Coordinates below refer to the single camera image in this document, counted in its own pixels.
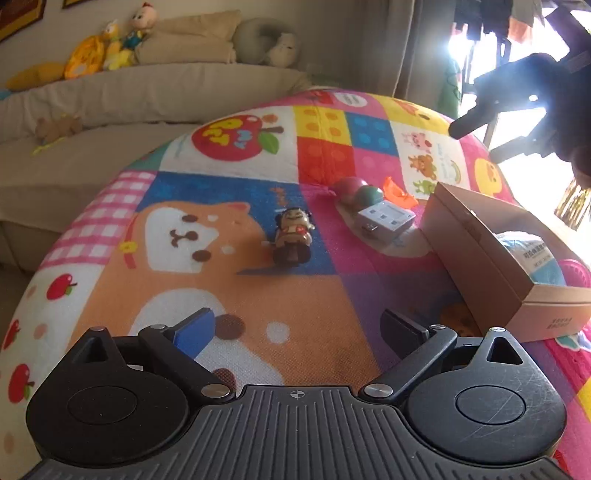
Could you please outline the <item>white power adapter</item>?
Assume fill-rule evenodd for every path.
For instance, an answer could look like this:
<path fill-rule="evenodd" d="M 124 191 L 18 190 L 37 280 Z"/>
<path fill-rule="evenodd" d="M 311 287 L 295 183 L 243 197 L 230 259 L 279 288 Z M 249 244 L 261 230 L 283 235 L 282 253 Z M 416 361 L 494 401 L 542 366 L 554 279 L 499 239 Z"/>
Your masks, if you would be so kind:
<path fill-rule="evenodd" d="M 415 221 L 415 213 L 390 201 L 382 201 L 356 213 L 355 224 L 363 234 L 385 243 L 393 243 Z"/>

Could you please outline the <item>blue white cotton pad pack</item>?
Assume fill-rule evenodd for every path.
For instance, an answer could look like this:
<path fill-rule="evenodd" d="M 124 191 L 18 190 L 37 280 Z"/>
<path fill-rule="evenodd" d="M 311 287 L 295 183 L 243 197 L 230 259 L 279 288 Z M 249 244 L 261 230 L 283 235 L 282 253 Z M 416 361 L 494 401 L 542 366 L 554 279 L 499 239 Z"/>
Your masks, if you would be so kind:
<path fill-rule="evenodd" d="M 505 231 L 496 237 L 534 283 L 566 286 L 558 261 L 540 236 L 523 231 Z"/>

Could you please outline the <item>orange plastic toy shell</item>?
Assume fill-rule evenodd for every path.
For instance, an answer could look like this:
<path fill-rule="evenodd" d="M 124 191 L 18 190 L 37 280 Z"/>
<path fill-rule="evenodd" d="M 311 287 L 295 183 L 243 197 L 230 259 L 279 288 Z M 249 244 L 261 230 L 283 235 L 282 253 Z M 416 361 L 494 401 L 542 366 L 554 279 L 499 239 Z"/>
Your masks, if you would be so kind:
<path fill-rule="evenodd" d="M 417 198 L 394 182 L 392 177 L 387 177 L 384 180 L 382 190 L 387 201 L 402 209 L 412 210 L 419 205 Z"/>

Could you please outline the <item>pink green toy mushroom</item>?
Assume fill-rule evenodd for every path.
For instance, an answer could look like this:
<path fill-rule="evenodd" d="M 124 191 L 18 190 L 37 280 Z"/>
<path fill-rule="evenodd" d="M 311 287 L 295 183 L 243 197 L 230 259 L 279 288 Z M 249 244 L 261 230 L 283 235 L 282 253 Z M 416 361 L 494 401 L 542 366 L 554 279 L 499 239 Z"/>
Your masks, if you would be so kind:
<path fill-rule="evenodd" d="M 329 187 L 339 203 L 356 210 L 363 210 L 385 199 L 384 192 L 360 177 L 349 176 L 339 179 Z"/>

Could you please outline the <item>small cartoon boy figurine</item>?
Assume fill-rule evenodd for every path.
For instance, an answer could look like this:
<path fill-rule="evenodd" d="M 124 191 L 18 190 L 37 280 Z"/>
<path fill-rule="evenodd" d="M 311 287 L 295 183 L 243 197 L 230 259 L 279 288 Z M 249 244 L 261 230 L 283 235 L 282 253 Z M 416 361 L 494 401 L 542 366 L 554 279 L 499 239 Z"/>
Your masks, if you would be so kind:
<path fill-rule="evenodd" d="M 281 268 L 297 267 L 311 260 L 311 232 L 315 230 L 311 213 L 291 207 L 276 214 L 273 261 Z"/>

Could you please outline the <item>pink plastic toy basket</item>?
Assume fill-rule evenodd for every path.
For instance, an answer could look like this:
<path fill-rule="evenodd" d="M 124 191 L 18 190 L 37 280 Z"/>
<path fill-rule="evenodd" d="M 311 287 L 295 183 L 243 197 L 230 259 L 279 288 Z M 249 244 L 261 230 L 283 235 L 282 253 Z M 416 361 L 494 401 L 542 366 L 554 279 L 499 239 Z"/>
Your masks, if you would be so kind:
<path fill-rule="evenodd" d="M 585 264 L 576 259 L 561 259 L 558 264 L 567 286 L 591 287 L 591 272 Z"/>

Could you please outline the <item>green dinosaur towel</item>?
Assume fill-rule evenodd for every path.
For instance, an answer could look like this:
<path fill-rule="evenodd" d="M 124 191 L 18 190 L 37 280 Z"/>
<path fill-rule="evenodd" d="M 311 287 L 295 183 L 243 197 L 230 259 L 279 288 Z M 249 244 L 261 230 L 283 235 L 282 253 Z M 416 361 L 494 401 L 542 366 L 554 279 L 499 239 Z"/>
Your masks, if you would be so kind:
<path fill-rule="evenodd" d="M 458 63 L 448 58 L 444 82 L 440 92 L 437 111 L 449 118 L 457 119 L 462 101 L 462 73 Z"/>

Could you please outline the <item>pink cardboard box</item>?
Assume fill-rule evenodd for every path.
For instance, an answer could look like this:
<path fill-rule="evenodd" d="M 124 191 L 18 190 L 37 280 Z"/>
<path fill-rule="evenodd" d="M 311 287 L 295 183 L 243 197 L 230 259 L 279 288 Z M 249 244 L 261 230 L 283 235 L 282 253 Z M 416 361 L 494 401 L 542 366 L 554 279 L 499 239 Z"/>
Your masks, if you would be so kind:
<path fill-rule="evenodd" d="M 541 237 L 558 260 L 577 255 L 527 210 L 439 183 L 420 228 L 480 330 L 504 327 L 519 341 L 574 335 L 590 320 L 590 290 L 534 282 L 498 240 L 505 231 Z"/>

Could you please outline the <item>colourful cartoon play mat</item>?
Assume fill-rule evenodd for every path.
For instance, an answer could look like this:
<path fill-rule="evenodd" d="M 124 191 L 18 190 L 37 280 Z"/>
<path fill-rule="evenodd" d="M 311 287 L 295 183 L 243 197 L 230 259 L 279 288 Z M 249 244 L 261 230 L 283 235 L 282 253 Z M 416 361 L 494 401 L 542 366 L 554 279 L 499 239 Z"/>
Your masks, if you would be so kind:
<path fill-rule="evenodd" d="M 34 274 L 1 343 L 5 479 L 586 479 L 590 320 L 521 342 L 478 327 L 420 223 L 439 183 L 514 205 L 474 137 L 424 107 L 312 90 L 206 122 L 123 169 Z M 392 177 L 419 205 L 393 243 L 329 190 Z M 276 214 L 311 213 L 311 260 L 273 261 Z M 235 390 L 190 403 L 138 333 L 201 308 L 197 362 Z M 381 316 L 458 334 L 401 404 Z"/>

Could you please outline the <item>beige covered sofa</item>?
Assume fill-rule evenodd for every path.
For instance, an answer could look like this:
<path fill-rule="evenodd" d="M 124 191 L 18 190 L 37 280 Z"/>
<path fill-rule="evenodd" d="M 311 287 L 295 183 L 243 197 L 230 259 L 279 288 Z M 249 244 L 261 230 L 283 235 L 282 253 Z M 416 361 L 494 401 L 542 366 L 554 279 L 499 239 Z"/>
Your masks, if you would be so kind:
<path fill-rule="evenodd" d="M 1 261 L 36 270 L 124 167 L 193 126 L 304 91 L 304 72 L 243 64 L 124 68 L 14 93 L 1 102 Z M 83 130 L 39 145 L 40 118 Z"/>

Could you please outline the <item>small brown plush toy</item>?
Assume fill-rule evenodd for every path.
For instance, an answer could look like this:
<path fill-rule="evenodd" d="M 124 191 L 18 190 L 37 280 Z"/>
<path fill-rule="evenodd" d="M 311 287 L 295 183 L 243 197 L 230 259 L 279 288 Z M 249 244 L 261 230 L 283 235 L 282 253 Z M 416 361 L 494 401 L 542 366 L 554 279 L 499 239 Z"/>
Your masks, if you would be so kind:
<path fill-rule="evenodd" d="M 35 137 L 39 145 L 52 144 L 60 138 L 80 133 L 83 124 L 79 117 L 63 115 L 59 119 L 40 118 L 35 128 Z"/>

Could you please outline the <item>yellow orange plush toy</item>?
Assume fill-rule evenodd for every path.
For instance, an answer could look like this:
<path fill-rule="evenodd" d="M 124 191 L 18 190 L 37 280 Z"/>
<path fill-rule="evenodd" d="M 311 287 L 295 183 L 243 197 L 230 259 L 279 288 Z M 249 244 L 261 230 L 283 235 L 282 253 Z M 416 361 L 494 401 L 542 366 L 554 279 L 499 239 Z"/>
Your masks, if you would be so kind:
<path fill-rule="evenodd" d="M 64 67 L 64 79 L 71 80 L 102 70 L 105 45 L 100 35 L 84 39 L 71 53 Z"/>

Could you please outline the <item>yellow banana plush pillow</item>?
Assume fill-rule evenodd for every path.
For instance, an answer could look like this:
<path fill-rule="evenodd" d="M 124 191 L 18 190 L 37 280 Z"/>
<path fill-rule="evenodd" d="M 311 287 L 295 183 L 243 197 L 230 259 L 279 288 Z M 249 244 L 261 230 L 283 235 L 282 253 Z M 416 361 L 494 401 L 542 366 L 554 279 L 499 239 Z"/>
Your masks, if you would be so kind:
<path fill-rule="evenodd" d="M 63 78 L 65 65 L 57 62 L 47 62 L 27 68 L 5 84 L 5 88 L 12 92 L 26 91 L 38 88 Z"/>

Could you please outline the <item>beige folded cushion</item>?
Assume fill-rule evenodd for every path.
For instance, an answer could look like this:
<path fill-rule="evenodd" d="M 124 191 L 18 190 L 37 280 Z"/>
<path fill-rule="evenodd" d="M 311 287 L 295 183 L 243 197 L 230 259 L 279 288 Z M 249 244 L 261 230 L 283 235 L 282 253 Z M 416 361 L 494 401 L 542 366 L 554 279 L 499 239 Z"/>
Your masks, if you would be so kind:
<path fill-rule="evenodd" d="M 236 62 L 233 35 L 242 12 L 223 12 L 159 20 L 135 49 L 138 65 Z"/>

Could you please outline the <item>grey neck pillow with bear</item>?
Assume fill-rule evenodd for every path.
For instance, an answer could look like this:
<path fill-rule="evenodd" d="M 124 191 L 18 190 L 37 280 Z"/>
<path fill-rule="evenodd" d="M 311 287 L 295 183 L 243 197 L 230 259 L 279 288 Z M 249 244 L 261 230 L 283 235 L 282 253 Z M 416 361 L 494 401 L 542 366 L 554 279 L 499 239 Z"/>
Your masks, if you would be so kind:
<path fill-rule="evenodd" d="M 242 21 L 232 43 L 239 62 L 276 68 L 294 67 L 301 51 L 300 40 L 289 25 L 267 18 Z"/>

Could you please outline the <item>doll with yellow outfit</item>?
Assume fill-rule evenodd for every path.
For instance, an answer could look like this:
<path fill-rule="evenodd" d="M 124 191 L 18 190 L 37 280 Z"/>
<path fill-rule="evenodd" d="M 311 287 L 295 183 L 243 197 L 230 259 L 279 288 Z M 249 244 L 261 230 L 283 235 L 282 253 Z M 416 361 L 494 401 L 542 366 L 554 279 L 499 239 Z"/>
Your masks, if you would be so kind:
<path fill-rule="evenodd" d="M 124 33 L 121 33 L 117 20 L 109 22 L 102 32 L 106 47 L 102 69 L 115 71 L 133 66 L 135 49 L 151 32 L 157 17 L 155 8 L 150 3 L 144 2 L 132 15 Z"/>

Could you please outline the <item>framed red gold picture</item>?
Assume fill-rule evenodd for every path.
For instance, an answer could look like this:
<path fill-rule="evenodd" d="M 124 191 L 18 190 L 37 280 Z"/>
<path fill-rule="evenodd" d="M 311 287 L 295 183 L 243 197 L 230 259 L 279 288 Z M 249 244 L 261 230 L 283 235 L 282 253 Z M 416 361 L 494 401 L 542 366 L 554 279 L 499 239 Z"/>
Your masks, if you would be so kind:
<path fill-rule="evenodd" d="M 86 2 L 86 1 L 87 0 L 63 0 L 62 1 L 62 8 L 68 9 L 68 8 L 71 8 L 73 6 L 76 6 L 76 5 Z"/>

